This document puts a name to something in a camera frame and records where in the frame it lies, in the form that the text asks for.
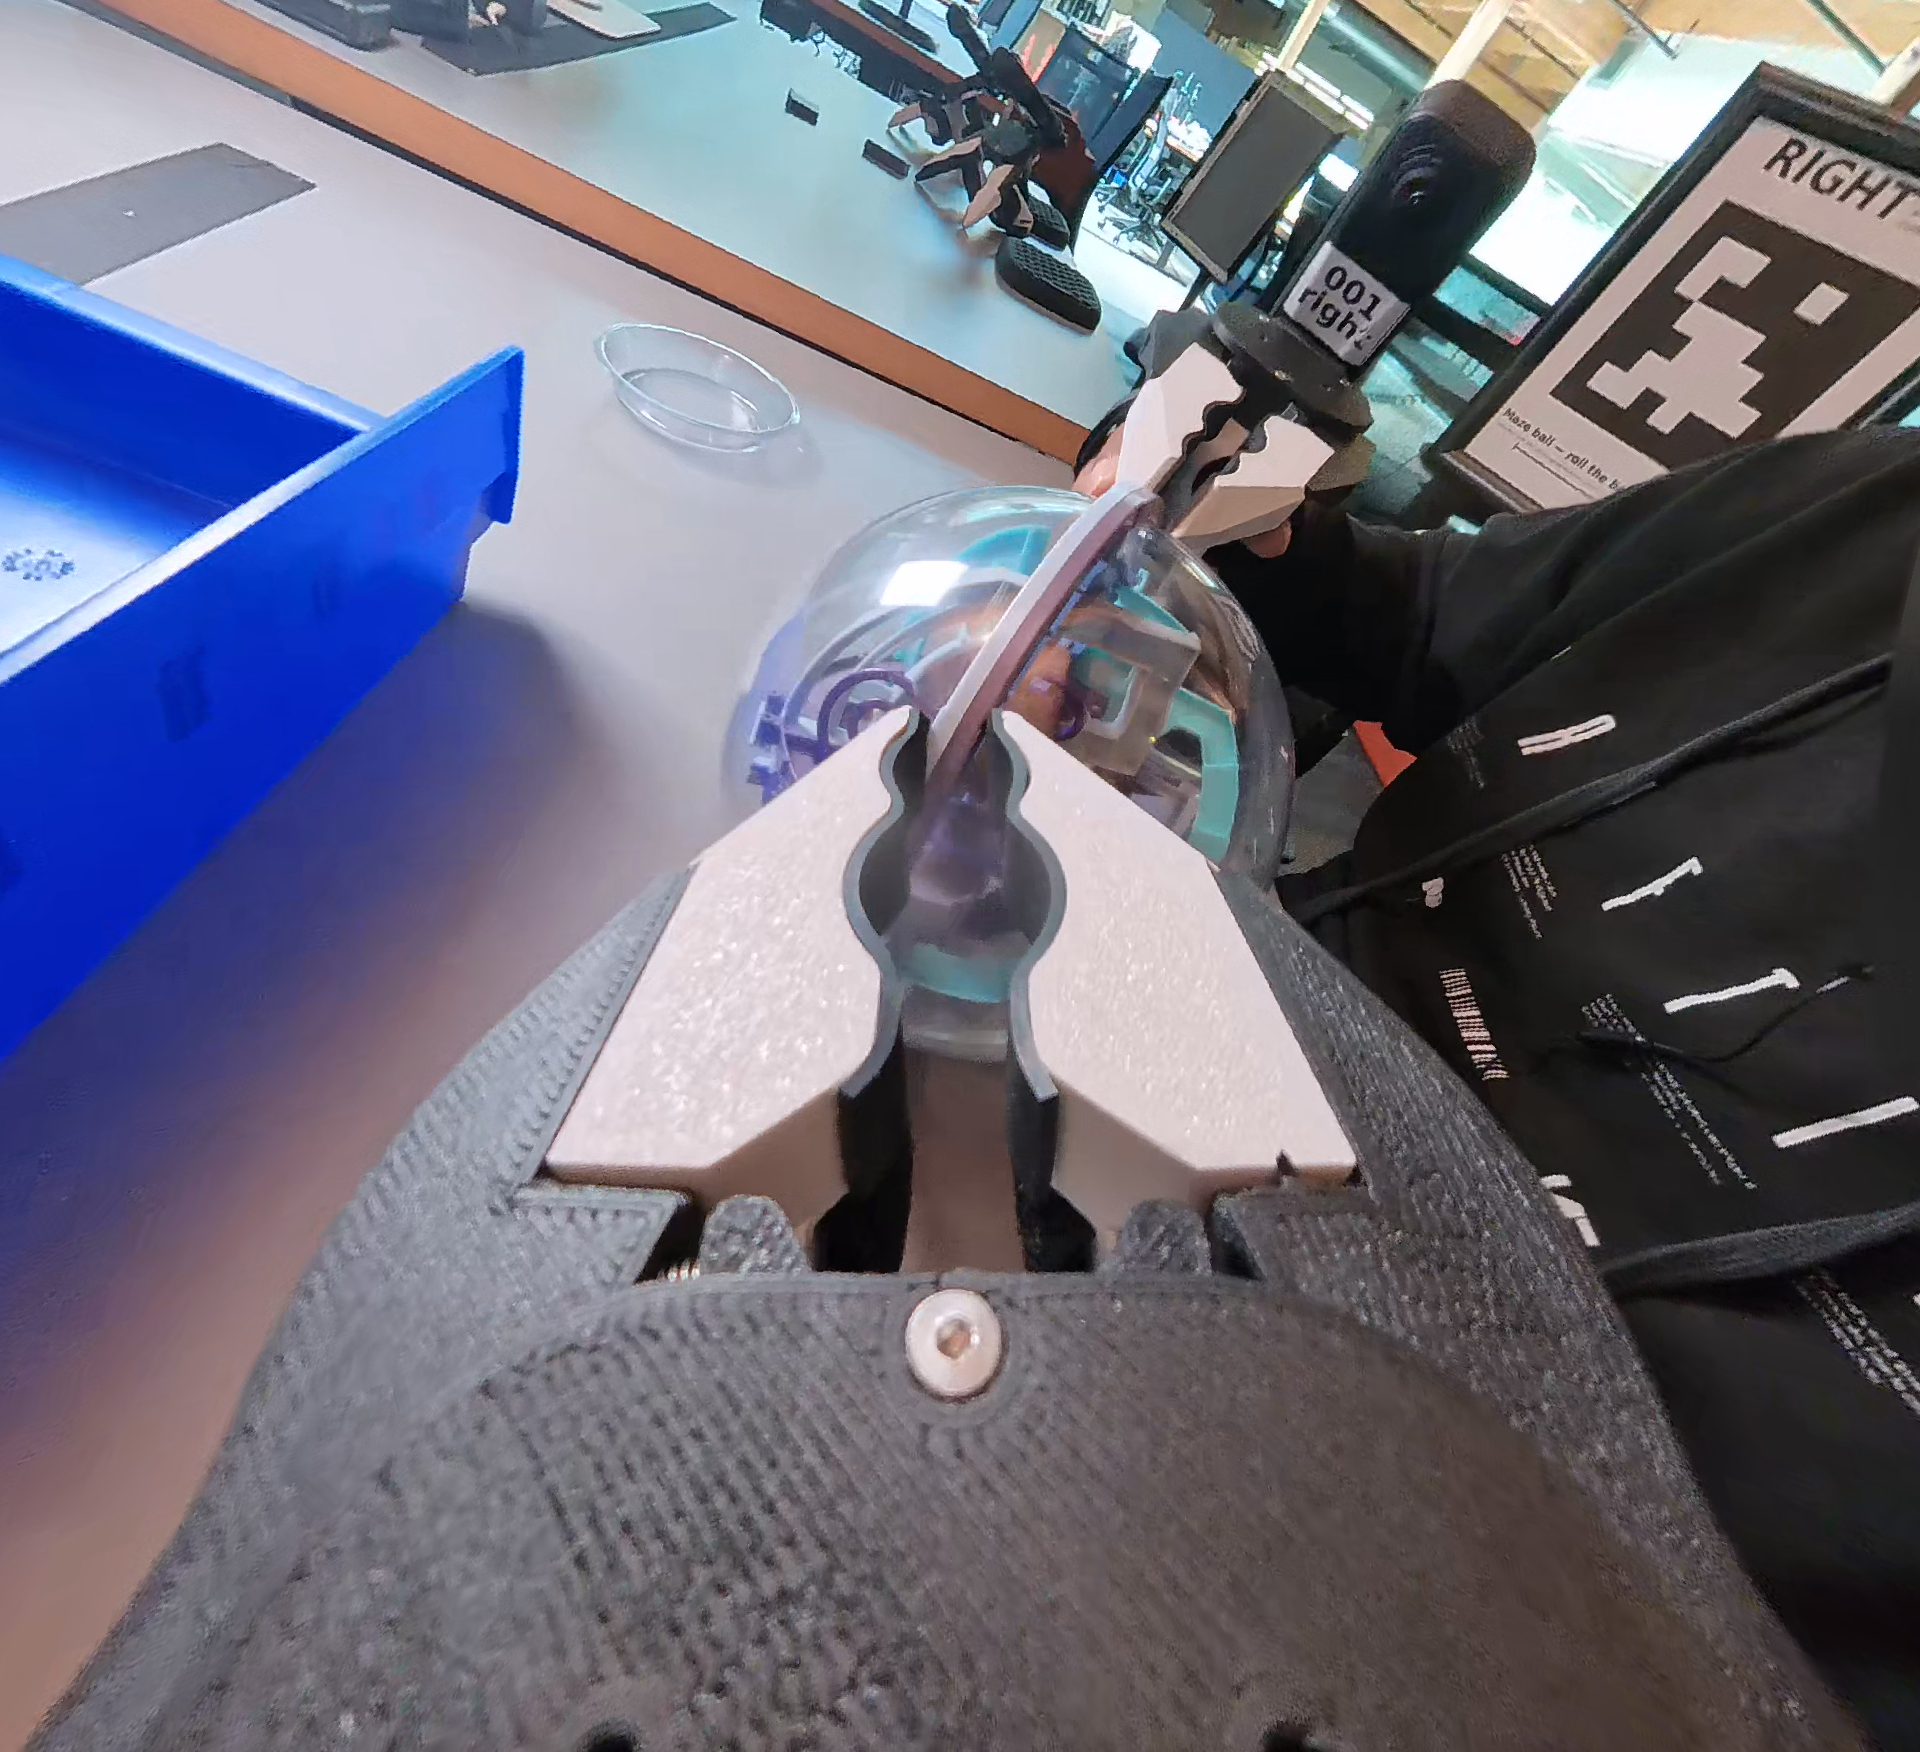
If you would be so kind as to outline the person's black printed hoodie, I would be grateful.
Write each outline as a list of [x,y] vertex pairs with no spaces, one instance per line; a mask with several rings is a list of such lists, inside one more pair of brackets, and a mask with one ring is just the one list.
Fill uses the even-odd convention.
[[1915,1750],[1918,432],[1534,518],[1514,684],[1297,916],[1563,1202],[1746,1571]]

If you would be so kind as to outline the framed black-white marker sign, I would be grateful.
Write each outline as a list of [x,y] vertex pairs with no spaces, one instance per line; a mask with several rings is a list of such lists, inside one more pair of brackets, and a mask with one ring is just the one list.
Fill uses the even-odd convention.
[[1918,119],[1759,66],[1424,448],[1497,510],[1918,412]]

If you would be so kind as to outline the orange-edged grey desk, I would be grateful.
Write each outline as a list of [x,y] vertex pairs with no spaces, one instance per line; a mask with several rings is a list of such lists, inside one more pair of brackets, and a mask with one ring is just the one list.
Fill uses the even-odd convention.
[[[752,17],[480,77],[407,37],[337,46],[255,0],[96,2],[1053,460],[1071,460],[1127,389],[1117,337],[1010,297],[986,243],[864,163],[893,109],[879,92]],[[818,128],[783,112],[788,89],[821,109]]]

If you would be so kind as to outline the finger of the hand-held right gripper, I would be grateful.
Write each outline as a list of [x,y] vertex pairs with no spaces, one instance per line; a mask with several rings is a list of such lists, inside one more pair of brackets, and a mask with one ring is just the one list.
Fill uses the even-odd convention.
[[1245,448],[1234,466],[1211,467],[1192,506],[1172,526],[1180,544],[1260,541],[1283,529],[1307,486],[1325,467],[1325,441],[1297,422],[1268,422],[1263,444]]
[[1143,381],[1117,432],[1115,490],[1201,497],[1227,480],[1250,440],[1247,386],[1211,346],[1180,350]]

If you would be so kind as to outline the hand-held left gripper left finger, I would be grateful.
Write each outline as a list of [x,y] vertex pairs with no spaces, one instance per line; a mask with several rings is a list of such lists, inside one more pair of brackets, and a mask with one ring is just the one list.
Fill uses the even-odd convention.
[[542,1173],[775,1202],[818,1261],[897,1261],[916,1142],[903,979],[923,715],[886,711],[708,845],[599,1034]]

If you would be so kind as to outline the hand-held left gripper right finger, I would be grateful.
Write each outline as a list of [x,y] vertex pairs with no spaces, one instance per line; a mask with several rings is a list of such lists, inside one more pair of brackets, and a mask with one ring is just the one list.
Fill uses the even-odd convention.
[[1273,903],[1016,712],[994,712],[1006,897],[1006,1140],[1026,1261],[1097,1261],[1140,1203],[1341,1189],[1357,1145],[1247,923]]

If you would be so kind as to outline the black screen on stand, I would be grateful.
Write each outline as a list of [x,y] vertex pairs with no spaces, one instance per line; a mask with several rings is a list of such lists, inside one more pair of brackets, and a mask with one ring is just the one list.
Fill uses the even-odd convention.
[[1227,284],[1346,134],[1348,121],[1290,75],[1263,75],[1172,194],[1160,230]]

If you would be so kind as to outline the black desk mat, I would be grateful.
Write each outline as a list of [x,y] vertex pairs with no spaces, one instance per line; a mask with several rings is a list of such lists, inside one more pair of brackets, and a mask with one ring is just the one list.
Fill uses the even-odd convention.
[[511,75],[519,70],[550,70],[576,62],[610,57],[642,46],[658,46],[711,30],[724,30],[733,15],[708,0],[643,15],[652,33],[610,37],[587,30],[563,11],[551,11],[547,23],[519,36],[511,27],[474,23],[463,41],[421,37],[421,50],[467,75]]

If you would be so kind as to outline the black oval wrist rest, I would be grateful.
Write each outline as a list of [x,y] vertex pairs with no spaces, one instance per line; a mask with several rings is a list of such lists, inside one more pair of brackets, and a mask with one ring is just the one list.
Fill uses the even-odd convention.
[[1097,331],[1102,324],[1102,300],[1089,274],[1035,236],[1003,233],[996,245],[996,279],[1016,300],[1078,331]]

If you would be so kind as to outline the black and tan gripper tool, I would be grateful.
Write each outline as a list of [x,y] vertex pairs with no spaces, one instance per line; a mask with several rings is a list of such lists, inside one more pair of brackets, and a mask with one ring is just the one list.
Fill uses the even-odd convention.
[[1069,251],[1062,204],[1084,210],[1095,180],[1078,119],[1035,85],[1016,51],[987,46],[965,5],[947,10],[947,33],[974,62],[974,75],[900,106],[886,134],[923,128],[935,150],[916,180],[960,177],[967,189],[965,229],[991,223],[1009,236]]

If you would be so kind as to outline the blue plastic bin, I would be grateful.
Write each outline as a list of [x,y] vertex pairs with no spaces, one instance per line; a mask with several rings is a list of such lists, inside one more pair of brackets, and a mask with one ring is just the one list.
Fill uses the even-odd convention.
[[378,415],[4,259],[4,1054],[463,598],[522,350]]

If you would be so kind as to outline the clear plastic maze ball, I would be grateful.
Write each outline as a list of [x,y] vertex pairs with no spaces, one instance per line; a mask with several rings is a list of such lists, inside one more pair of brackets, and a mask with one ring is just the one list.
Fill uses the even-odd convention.
[[[724,736],[736,813],[770,803],[896,707],[945,711],[980,647],[1089,503],[975,489],[879,518],[765,645]],[[1150,522],[1078,583],[1006,711],[1115,785],[1212,867],[1273,874],[1290,812],[1284,694],[1250,617],[1185,544]],[[1006,822],[975,753],[932,812],[886,945],[908,982],[909,1049],[1006,1054],[1006,1000],[1027,948],[1006,900]]]

